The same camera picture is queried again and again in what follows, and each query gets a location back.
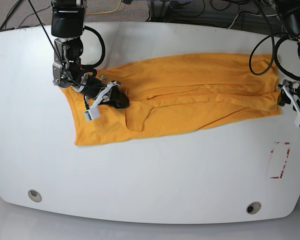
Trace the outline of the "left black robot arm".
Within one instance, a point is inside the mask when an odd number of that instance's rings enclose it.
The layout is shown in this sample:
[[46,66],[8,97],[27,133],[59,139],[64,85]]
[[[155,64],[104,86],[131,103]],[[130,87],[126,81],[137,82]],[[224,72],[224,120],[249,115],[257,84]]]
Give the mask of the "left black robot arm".
[[270,0],[270,6],[275,10],[277,18],[284,26],[286,33],[281,37],[274,47],[274,61],[278,69],[291,80],[284,80],[279,85],[281,97],[278,104],[293,104],[299,117],[300,127],[300,75],[297,76],[284,69],[278,60],[278,50],[281,44],[286,40],[297,41],[297,54],[300,60],[300,0]]

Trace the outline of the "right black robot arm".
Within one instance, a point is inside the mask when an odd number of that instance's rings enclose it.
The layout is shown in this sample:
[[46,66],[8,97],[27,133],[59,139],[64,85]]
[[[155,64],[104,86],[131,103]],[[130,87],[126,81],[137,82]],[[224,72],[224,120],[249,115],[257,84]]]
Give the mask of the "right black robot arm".
[[[106,56],[106,45],[100,33],[85,25],[87,2],[85,0],[51,1],[51,34],[54,40],[53,83],[62,88],[72,88],[83,95],[83,100],[100,100],[102,105],[116,109],[129,107],[128,97],[119,90],[120,82],[106,83],[97,78],[97,67]],[[101,55],[93,64],[82,64],[84,31],[93,33],[99,40]]]

